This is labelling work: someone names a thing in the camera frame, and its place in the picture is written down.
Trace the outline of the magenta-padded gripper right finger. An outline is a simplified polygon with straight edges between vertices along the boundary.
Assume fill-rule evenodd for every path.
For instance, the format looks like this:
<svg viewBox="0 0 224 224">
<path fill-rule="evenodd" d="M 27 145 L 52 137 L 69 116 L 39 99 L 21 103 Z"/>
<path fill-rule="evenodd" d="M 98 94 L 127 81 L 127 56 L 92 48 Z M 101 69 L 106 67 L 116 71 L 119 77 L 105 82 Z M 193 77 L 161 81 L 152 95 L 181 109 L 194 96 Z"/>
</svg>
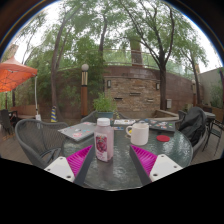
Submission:
<svg viewBox="0 0 224 224">
<path fill-rule="evenodd" d="M 143 186 L 182 169 L 165 154 L 155 155 L 134 145 L 130 146 L 129 154 Z"/>
</svg>

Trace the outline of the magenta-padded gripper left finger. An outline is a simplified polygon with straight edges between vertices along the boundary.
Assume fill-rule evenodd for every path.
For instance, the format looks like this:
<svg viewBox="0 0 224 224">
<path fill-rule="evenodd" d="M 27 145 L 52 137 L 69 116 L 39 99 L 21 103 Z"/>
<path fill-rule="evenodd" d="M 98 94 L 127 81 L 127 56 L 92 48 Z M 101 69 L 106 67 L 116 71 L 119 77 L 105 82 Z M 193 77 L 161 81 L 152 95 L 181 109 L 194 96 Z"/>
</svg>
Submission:
<svg viewBox="0 0 224 224">
<path fill-rule="evenodd" d="M 45 171 L 82 186 L 93 156 L 94 149 L 90 145 L 68 157 L 58 157 Z"/>
</svg>

